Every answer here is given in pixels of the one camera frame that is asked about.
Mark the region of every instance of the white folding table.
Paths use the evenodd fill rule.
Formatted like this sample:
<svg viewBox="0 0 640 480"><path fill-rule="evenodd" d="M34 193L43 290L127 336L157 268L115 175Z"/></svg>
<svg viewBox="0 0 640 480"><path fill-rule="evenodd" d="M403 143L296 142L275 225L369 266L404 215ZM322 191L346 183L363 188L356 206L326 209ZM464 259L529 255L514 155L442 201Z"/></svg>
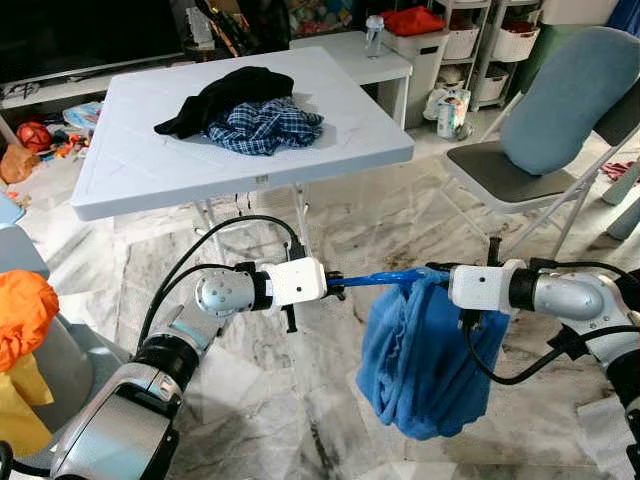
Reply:
<svg viewBox="0 0 640 480"><path fill-rule="evenodd" d="M323 47L358 85L391 82L394 95L385 105L389 115L404 128L409 93L409 77L413 65L397 53L382 45L380 56L365 55L364 32L342 32L300 38L291 42L291 48Z"/></svg>
<svg viewBox="0 0 640 480"><path fill-rule="evenodd" d="M185 98L240 67L285 73L295 102L324 116L324 132L303 149L247 156L196 135L158 135ZM112 79L71 198L82 220L200 202L294 185L301 237L308 246L303 184L411 159L413 141L320 47L147 70ZM206 209L214 222L212 210Z"/></svg>

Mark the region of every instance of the yellow cloth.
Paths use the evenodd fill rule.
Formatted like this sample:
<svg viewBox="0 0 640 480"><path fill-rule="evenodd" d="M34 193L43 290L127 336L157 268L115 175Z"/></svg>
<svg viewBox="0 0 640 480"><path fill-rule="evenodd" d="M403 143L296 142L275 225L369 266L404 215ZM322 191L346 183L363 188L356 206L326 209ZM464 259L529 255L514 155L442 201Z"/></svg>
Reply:
<svg viewBox="0 0 640 480"><path fill-rule="evenodd" d="M16 457L39 452L51 433L31 405L53 403L53 395L38 371L33 355L20 357L7 372L0 372L0 438L9 442Z"/></svg>

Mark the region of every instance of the plaid shirt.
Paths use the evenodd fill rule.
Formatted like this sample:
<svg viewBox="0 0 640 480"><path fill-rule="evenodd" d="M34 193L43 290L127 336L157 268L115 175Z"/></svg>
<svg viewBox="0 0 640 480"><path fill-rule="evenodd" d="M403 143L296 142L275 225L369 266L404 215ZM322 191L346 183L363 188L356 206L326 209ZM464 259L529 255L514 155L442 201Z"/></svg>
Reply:
<svg viewBox="0 0 640 480"><path fill-rule="evenodd" d="M219 115L206 136L245 155L272 155L276 148L308 147L322 134L322 115L300 110L291 97L246 102Z"/></svg>

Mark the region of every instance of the gray chair cushion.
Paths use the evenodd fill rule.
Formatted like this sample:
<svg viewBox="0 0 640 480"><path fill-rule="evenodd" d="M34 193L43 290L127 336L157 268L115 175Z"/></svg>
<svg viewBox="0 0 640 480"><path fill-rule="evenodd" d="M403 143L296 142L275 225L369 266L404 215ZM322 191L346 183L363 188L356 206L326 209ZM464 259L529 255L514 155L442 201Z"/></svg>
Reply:
<svg viewBox="0 0 640 480"><path fill-rule="evenodd" d="M506 203L560 195L575 181L564 170L544 176L530 175L509 160L499 142L453 148L447 156L491 196Z"/></svg>
<svg viewBox="0 0 640 480"><path fill-rule="evenodd" d="M640 74L640 40L592 27L575 34L542 65L505 121L501 143L532 175L559 170L580 152L591 130Z"/></svg>

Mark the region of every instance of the television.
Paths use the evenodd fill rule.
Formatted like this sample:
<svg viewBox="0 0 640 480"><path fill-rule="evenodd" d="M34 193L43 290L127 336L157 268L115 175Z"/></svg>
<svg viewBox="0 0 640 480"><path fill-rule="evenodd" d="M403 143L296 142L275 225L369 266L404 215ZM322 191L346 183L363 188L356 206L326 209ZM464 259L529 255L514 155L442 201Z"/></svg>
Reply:
<svg viewBox="0 0 640 480"><path fill-rule="evenodd" d="M0 85L181 55L169 0L1 0Z"/></svg>

